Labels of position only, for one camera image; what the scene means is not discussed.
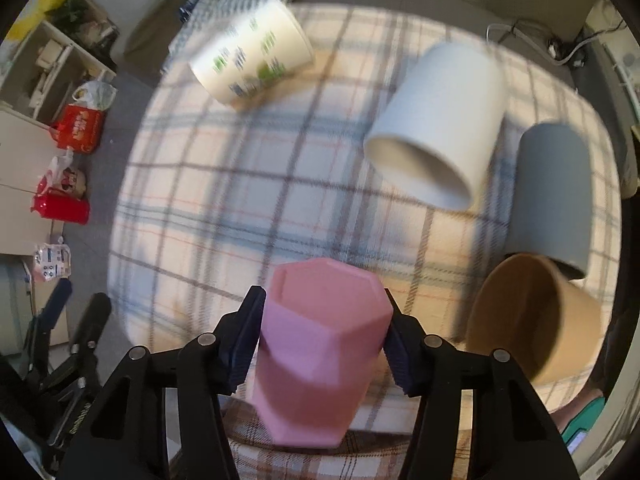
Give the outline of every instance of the screw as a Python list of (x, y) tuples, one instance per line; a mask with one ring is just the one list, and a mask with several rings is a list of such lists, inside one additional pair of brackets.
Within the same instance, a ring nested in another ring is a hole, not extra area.
[(424, 344), (430, 348), (438, 348), (442, 346), (442, 339), (435, 334), (429, 334), (424, 338)]
[(134, 346), (129, 350), (129, 357), (134, 361), (142, 359), (146, 355), (146, 348), (143, 346)]
[(498, 348), (497, 350), (494, 350), (494, 359), (496, 361), (500, 361), (501, 363), (505, 363), (509, 359), (511, 359), (511, 355), (506, 350)]
[(198, 343), (201, 346), (209, 346), (213, 345), (216, 342), (216, 336), (214, 336), (211, 332), (205, 332), (204, 334), (200, 334), (198, 336)]

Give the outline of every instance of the kraft paper bowl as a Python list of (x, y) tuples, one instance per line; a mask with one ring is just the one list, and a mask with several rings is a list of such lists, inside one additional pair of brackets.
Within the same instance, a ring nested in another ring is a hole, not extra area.
[(533, 254), (516, 254), (494, 269), (466, 330), (468, 352), (504, 348), (535, 384), (580, 373), (599, 340), (600, 304)]

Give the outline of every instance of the white plastic bag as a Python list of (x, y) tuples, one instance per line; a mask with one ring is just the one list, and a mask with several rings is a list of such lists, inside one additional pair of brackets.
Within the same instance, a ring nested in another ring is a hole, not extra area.
[(104, 111), (113, 104), (117, 92), (104, 81), (87, 81), (76, 89), (72, 97), (78, 106)]
[(86, 190), (86, 179), (82, 171), (71, 168), (73, 156), (73, 150), (67, 148), (64, 155), (51, 159), (46, 173), (38, 183), (36, 194), (45, 194), (49, 188), (53, 187), (74, 198), (82, 198)]

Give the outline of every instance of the teal object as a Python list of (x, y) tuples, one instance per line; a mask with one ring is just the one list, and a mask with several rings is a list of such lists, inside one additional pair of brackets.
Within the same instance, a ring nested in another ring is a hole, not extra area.
[(593, 399), (578, 415), (574, 416), (562, 432), (562, 441), (565, 445), (580, 431), (589, 431), (595, 424), (604, 408), (604, 397)]

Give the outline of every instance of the gray cup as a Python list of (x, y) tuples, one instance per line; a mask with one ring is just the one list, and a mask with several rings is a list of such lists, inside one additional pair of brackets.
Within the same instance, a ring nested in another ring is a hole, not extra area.
[(524, 132), (504, 252), (542, 254), (569, 279), (584, 278), (591, 247), (589, 150), (566, 124)]

